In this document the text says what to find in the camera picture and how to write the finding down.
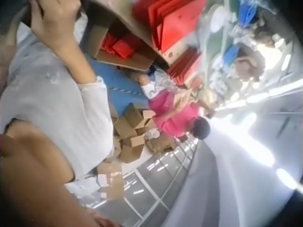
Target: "gray shirt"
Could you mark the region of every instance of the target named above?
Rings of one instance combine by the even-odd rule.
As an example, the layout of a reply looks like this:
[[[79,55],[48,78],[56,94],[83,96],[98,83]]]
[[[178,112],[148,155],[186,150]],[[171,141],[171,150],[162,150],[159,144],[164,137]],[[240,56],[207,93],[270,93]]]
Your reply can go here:
[[[33,37],[20,47],[0,98],[0,134],[13,119],[32,123],[79,178],[101,163],[113,146],[107,87],[102,78],[77,85],[60,59]]]

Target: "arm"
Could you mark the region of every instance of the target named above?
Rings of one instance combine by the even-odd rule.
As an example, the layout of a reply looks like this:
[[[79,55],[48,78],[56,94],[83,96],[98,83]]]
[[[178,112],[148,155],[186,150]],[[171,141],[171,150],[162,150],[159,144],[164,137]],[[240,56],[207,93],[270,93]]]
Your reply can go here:
[[[16,215],[32,227],[98,227],[63,185],[16,141],[0,136],[1,196]]]
[[[96,75],[80,50],[73,31],[80,0],[31,0],[31,29],[67,66],[77,84],[96,82]]]

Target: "forearm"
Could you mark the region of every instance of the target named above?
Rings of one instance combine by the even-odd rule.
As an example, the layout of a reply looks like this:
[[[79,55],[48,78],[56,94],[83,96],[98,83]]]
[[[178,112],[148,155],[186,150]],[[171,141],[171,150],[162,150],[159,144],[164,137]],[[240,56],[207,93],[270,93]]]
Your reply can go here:
[[[43,167],[13,140],[1,141],[1,195],[31,227],[97,227],[95,221]]]
[[[71,42],[58,54],[77,84],[96,82],[96,74],[76,42]]]
[[[167,113],[163,114],[161,116],[161,119],[163,119],[163,121],[167,121],[171,117],[175,116],[177,113],[178,113],[177,110],[174,109],[174,110],[172,110],[170,112],[167,112]]]

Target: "brown cardboard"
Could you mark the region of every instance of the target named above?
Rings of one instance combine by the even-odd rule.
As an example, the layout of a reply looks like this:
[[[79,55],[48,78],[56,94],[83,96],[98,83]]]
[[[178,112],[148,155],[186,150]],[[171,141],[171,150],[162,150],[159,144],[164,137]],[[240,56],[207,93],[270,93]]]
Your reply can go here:
[[[124,197],[122,168],[117,163],[101,163],[97,167],[101,197],[115,200]]]
[[[180,141],[181,143],[184,143],[185,141],[188,140],[188,136],[187,136],[187,135],[184,135],[184,136],[178,137],[178,139],[179,139],[179,141]]]
[[[108,102],[108,106],[109,106],[110,117],[113,123],[115,123],[118,120],[118,113],[111,102]]]
[[[134,103],[131,103],[125,111],[125,117],[134,129],[144,127],[154,115],[154,111]]]
[[[145,43],[142,48],[128,59],[123,59],[119,56],[100,50],[100,46],[106,37],[110,26],[117,19],[117,15],[115,15],[111,10],[105,9],[106,6],[104,5],[101,7],[97,4],[92,4],[90,8],[88,15],[93,26],[86,45],[87,52],[100,62],[133,70],[147,71],[154,60],[158,57],[158,54]]]
[[[192,89],[184,90],[184,91],[181,91],[181,92],[175,94],[175,97],[174,97],[174,106],[176,106],[176,104],[182,98],[185,98],[185,100],[187,100],[187,102],[189,102],[189,98],[190,98],[191,93],[192,93]]]
[[[125,163],[131,163],[138,160],[143,152],[144,144],[130,147],[127,145],[122,146],[122,152],[120,154],[120,160]]]
[[[131,138],[124,139],[122,141],[122,143],[129,147],[137,147],[139,145],[144,144],[144,138],[143,138],[143,136],[131,137]]]
[[[153,153],[171,152],[177,148],[174,138],[163,132],[158,138],[146,142],[146,145]]]
[[[105,159],[104,161],[107,163],[113,162],[121,153],[122,147],[121,147],[121,138],[118,136],[113,137],[113,144],[114,144],[114,152],[111,157]]]
[[[114,128],[121,139],[137,136],[136,130],[131,127],[125,116],[118,118],[118,120],[114,123]]]

